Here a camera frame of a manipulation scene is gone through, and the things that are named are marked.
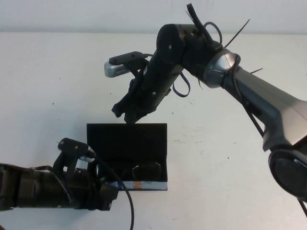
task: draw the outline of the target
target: black wire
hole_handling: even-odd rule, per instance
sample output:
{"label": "black wire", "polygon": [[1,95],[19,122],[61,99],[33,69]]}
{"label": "black wire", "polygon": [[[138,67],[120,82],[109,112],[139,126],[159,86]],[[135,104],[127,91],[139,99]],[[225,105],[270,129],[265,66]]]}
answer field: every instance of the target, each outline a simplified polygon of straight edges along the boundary
{"label": "black wire", "polygon": [[133,201],[131,198],[131,195],[129,193],[128,188],[125,186],[124,182],[121,180],[121,178],[114,172],[114,170],[112,168],[110,168],[103,160],[101,160],[97,155],[95,156],[95,160],[98,161],[98,163],[100,165],[102,165],[104,168],[106,168],[111,174],[112,176],[114,176],[114,178],[118,181],[118,183],[121,184],[121,186],[124,188],[128,199],[129,199],[129,203],[130,203],[130,208],[131,208],[131,225],[130,225],[130,230],[133,230],[133,226],[134,226],[134,207],[133,207]]}
{"label": "black wire", "polygon": [[219,27],[217,27],[217,25],[214,24],[213,22],[206,22],[203,26],[206,28],[208,25],[211,25],[216,29],[216,31],[217,31],[217,33],[219,34],[219,37],[220,37],[220,44],[222,44],[223,36],[222,36],[222,32],[219,29]]}
{"label": "black wire", "polygon": [[195,12],[191,3],[187,5],[187,9],[188,9],[189,15],[190,15],[191,19],[193,20],[195,26],[197,27],[198,31],[201,32],[201,34],[204,36],[204,38],[209,42],[209,44],[211,44],[213,42],[213,39],[210,36],[210,34],[208,33],[208,31],[205,29],[205,27],[203,27],[203,25],[201,24],[201,21],[197,17],[197,14],[196,14],[196,12]]}
{"label": "black wire", "polygon": [[179,93],[176,89],[175,89],[175,83],[173,83],[173,91],[175,94],[177,94],[179,97],[187,97],[191,91],[191,85],[190,85],[190,82],[188,81],[188,79],[186,78],[186,76],[184,76],[183,73],[180,74],[182,79],[184,80],[184,82],[187,84],[188,88],[189,88],[189,91],[187,94],[181,94]]}
{"label": "black wire", "polygon": [[304,211],[304,213],[305,213],[305,215],[307,217],[307,208],[306,208],[304,202],[301,201],[300,199],[297,199],[297,200],[298,200],[299,204],[301,205],[301,207],[302,207],[302,209],[303,209],[303,211]]}
{"label": "black wire", "polygon": [[225,48],[229,46],[230,43],[232,43],[232,41],[239,35],[239,33],[241,33],[241,31],[244,29],[244,27],[248,24],[249,21],[250,19],[248,19],[248,21],[242,26],[242,28],[236,33],[236,35],[227,43],[227,45],[224,46]]}
{"label": "black wire", "polygon": [[251,113],[251,111],[249,111],[248,109],[248,105],[246,103],[246,101],[244,100],[244,98],[242,97],[241,93],[240,93],[240,90],[238,88],[238,85],[236,83],[236,76],[235,76],[235,73],[234,71],[236,71],[237,67],[239,66],[240,64],[240,61],[241,61],[241,57],[240,55],[236,54],[236,62],[231,70],[231,75],[232,75],[232,82],[233,82],[233,85],[235,87],[235,90],[236,90],[236,93],[239,97],[239,100],[241,102],[241,104],[243,105],[245,111],[247,112],[249,118],[251,119],[251,121],[254,123],[256,129],[258,130],[258,132],[260,133],[260,135],[263,137],[264,136],[264,132],[262,130],[262,128],[260,127],[259,123],[256,121],[256,118],[254,117],[254,115]]}
{"label": "black wire", "polygon": [[54,177],[57,179],[61,187],[63,188],[69,203],[72,202],[72,193],[70,189],[67,187],[65,181],[60,178],[60,176],[57,175],[57,173],[53,170],[53,168],[49,165],[46,166],[39,166],[39,167],[32,167],[31,169],[36,170],[36,171],[49,171]]}

